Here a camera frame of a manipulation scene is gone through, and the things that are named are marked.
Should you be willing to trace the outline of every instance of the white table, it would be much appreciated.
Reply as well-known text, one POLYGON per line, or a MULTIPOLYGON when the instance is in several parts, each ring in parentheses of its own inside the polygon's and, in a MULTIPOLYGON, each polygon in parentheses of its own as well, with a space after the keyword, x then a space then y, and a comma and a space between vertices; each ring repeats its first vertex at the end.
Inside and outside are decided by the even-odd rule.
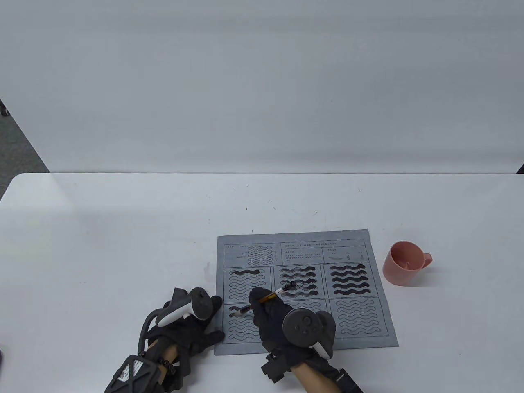
MULTIPOLYGON (((400 239, 434 263, 418 287, 383 280, 399 347, 332 364, 366 393, 522 392, 523 195, 520 175, 18 176, 0 203, 0 391, 103 391, 174 286, 214 293, 219 235, 369 228, 379 267, 400 239)), ((207 352, 186 385, 301 391, 263 362, 207 352)))

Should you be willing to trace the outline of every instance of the black glove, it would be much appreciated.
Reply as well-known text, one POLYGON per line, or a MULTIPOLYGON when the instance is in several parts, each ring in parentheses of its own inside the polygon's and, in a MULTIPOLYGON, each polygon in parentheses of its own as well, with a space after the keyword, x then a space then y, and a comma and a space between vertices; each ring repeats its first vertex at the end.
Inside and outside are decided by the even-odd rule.
POLYGON ((300 363, 308 363, 310 360, 319 362, 319 364, 328 365, 327 361, 321 358, 318 353, 310 348, 301 348, 293 345, 284 335, 282 323, 285 316, 293 310, 282 299, 276 297, 265 303, 259 303, 258 300, 270 294, 271 291, 265 288, 253 288, 249 293, 249 303, 255 315, 253 323, 258 326, 258 333, 262 340, 262 345, 270 352, 280 351, 286 359, 287 365, 291 368, 300 363))
MULTIPOLYGON (((175 293, 177 290, 181 296, 188 294, 185 290, 179 288, 175 289, 175 293)), ((220 296, 212 296, 211 301, 213 302, 213 312, 211 316, 204 321, 199 320, 194 315, 190 315, 185 319, 180 318, 167 326, 155 326, 149 332, 144 334, 144 338, 148 339, 149 345, 160 337, 166 337, 173 344, 177 345, 177 360, 180 362, 180 366, 177 368, 178 375, 166 376, 166 383, 164 383, 165 386, 171 386, 173 389, 177 390, 180 389, 182 387, 183 377, 188 376, 191 373, 189 358, 202 353, 206 348, 215 345, 224 339, 224 332, 220 330, 216 330, 209 334, 204 333, 209 323, 222 306, 222 298, 220 296)), ((164 308, 166 308, 169 303, 170 302, 164 304, 164 308)))

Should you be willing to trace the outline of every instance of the white wall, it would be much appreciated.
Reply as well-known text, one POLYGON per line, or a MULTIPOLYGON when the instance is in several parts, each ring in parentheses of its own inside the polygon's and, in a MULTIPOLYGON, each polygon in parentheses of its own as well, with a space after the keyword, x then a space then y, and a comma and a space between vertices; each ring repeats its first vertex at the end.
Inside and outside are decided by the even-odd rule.
POLYGON ((0 96, 51 171, 515 172, 522 0, 16 0, 0 96))

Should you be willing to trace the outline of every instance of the cup handle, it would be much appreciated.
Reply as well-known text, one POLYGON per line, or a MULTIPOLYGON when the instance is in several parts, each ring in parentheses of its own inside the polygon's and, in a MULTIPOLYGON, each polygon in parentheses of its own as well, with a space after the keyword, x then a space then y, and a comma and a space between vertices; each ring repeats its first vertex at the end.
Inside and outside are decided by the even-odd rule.
POLYGON ((433 262, 433 257, 431 254, 424 253, 424 266, 422 266, 422 269, 425 267, 428 267, 433 262))

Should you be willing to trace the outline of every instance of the printed diagram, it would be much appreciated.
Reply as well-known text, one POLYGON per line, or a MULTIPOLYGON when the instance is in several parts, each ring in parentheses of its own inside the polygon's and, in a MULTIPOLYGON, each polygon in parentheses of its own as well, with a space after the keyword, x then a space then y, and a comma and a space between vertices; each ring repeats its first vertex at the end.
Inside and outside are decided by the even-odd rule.
POLYGON ((252 312, 229 314, 248 304, 253 287, 276 290, 295 280, 302 286, 280 298, 331 313, 335 350, 398 345, 367 230, 221 236, 216 276, 224 299, 216 325, 226 336, 215 355, 266 352, 252 312))

